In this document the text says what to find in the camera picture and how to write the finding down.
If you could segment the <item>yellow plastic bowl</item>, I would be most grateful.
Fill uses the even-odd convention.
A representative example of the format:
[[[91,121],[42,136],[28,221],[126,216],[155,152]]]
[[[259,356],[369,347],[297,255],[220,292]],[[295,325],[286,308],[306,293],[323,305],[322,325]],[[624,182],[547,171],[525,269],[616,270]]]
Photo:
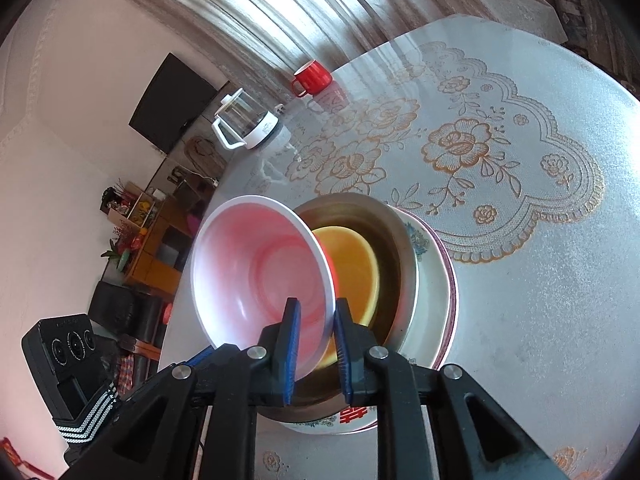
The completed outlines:
[[[355,323],[369,326],[380,293],[380,270],[372,247],[362,235],[344,226],[324,226],[312,232],[328,260],[336,296],[347,300]]]

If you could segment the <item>large purple floral plate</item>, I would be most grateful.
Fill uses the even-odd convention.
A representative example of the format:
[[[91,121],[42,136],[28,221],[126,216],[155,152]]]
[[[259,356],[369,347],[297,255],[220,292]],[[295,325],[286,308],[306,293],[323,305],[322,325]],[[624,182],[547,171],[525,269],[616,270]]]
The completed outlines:
[[[371,325],[376,342],[414,364],[437,370],[448,356],[458,317],[458,284],[451,259],[435,231],[393,207],[367,214],[349,227],[372,246],[383,278],[381,303]]]

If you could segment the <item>white plate red characters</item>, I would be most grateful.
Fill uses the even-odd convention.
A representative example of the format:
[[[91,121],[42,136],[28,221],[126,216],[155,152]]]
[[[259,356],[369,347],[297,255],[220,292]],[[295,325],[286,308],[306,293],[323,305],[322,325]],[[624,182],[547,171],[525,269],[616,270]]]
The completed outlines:
[[[399,352],[410,363],[437,370],[448,356],[458,315],[458,285],[445,249],[435,232],[408,211],[395,210],[410,235],[418,263],[419,295]],[[378,424],[376,408],[344,408],[311,422],[287,422],[301,434],[356,434]]]

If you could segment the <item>red plastic bowl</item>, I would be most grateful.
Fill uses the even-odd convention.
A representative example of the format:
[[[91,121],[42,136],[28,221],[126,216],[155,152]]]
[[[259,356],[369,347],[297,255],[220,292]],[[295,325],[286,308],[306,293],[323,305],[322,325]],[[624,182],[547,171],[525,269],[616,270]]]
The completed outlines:
[[[300,304],[295,377],[320,363],[332,333],[335,288],[318,240],[277,200],[242,195],[217,207],[201,224],[190,265],[194,308],[215,346],[258,343],[280,322],[286,300]]]

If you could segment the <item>stainless steel bowl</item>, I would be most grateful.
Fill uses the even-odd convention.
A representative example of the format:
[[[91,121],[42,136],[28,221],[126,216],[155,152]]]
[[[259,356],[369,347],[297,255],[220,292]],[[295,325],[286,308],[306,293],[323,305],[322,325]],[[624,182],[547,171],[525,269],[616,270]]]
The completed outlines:
[[[297,206],[295,212],[311,229],[344,226],[369,243],[381,277],[370,331],[378,344],[398,349],[412,322],[419,291],[416,255],[398,214],[379,200],[358,193],[320,196]],[[296,382],[290,406],[257,411],[277,422],[311,422],[345,406],[338,364],[332,363]]]

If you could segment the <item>wooden sideboard cabinet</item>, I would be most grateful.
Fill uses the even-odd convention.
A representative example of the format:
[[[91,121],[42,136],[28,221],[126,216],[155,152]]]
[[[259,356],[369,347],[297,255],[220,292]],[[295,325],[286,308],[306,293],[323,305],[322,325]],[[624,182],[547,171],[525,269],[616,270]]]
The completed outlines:
[[[102,280],[170,299],[177,292],[186,257],[212,199],[206,180],[184,180],[158,198],[129,182],[104,205],[114,224],[110,247],[102,254]]]

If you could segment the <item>wooden chair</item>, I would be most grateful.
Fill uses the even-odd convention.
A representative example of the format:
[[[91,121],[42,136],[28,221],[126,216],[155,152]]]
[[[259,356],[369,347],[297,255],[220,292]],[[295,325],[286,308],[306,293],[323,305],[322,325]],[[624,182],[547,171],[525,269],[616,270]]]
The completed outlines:
[[[227,161],[213,142],[202,136],[194,136],[186,142],[186,157],[200,174],[215,179],[220,179],[227,167]]]

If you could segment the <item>white glass electric kettle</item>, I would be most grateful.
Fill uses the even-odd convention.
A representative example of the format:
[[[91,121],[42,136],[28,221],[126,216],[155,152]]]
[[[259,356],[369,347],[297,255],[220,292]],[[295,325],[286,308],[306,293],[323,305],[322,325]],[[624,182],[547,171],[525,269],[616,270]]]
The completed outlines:
[[[265,141],[277,127],[279,119],[259,104],[243,88],[221,99],[212,129],[228,151],[251,150]]]

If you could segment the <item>red mug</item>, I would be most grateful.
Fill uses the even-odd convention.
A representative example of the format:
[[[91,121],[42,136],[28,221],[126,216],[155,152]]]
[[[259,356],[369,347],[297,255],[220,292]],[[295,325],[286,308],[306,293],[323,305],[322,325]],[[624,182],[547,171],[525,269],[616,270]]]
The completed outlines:
[[[313,60],[296,70],[291,81],[291,89],[298,98],[307,94],[315,96],[329,87],[332,81],[331,73],[320,62]]]

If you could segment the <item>beige window curtain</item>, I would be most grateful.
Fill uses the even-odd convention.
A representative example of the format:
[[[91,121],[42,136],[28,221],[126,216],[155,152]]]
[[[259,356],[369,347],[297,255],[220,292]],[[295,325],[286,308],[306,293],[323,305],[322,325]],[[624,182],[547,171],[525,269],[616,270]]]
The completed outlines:
[[[229,79],[277,104],[304,63],[329,70],[454,14],[562,44],[546,0],[129,0],[207,56]]]

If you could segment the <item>black wall television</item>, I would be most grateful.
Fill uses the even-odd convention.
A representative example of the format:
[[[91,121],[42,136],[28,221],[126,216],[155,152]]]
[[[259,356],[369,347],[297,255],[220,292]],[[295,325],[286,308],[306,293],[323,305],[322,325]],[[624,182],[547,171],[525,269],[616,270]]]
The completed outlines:
[[[146,87],[129,125],[165,154],[170,154],[218,89],[168,53]]]

